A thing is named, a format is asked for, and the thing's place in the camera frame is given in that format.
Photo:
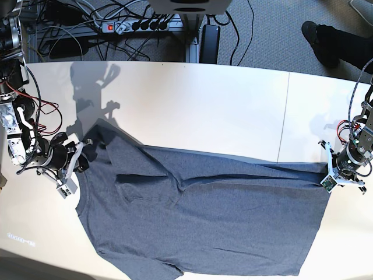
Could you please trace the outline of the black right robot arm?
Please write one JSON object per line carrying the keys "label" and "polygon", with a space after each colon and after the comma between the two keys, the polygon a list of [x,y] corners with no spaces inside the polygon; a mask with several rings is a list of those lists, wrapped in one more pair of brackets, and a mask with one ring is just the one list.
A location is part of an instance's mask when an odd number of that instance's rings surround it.
{"label": "black right robot arm", "polygon": [[93,141],[68,142],[66,132],[55,129],[46,132],[40,124],[44,105],[55,111],[55,103],[31,96],[24,87],[35,76],[26,65],[22,50],[20,20],[16,16],[1,19],[1,125],[6,134],[8,154],[19,166],[18,173],[35,170],[56,185],[63,198],[74,194],[78,187],[71,179],[74,172],[83,172],[89,164],[83,148]]}

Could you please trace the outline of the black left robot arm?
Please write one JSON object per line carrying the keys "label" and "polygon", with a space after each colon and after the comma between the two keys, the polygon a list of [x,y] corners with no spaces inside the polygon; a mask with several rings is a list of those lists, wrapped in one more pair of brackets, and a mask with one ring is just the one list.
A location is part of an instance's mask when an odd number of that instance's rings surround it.
{"label": "black left robot arm", "polygon": [[367,191],[362,179],[372,174],[372,86],[361,103],[361,113],[352,117],[351,110],[361,77],[371,64],[372,60],[369,60],[363,66],[351,94],[347,119],[337,125],[342,151],[335,152],[330,143],[319,141],[327,155],[327,174],[320,185],[329,193],[337,186],[348,185],[357,186],[363,194]]}

